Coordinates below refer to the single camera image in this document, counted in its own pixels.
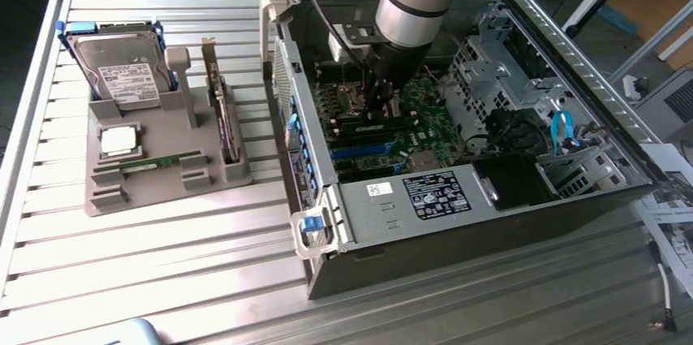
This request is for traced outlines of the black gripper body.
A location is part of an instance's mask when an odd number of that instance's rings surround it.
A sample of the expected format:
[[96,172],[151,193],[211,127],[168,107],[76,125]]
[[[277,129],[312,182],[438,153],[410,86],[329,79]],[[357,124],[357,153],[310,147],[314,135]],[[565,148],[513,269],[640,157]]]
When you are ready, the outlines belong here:
[[418,47],[404,47],[389,42],[372,45],[365,61],[366,94],[374,95],[378,85],[402,90],[422,64],[429,48],[430,44]]

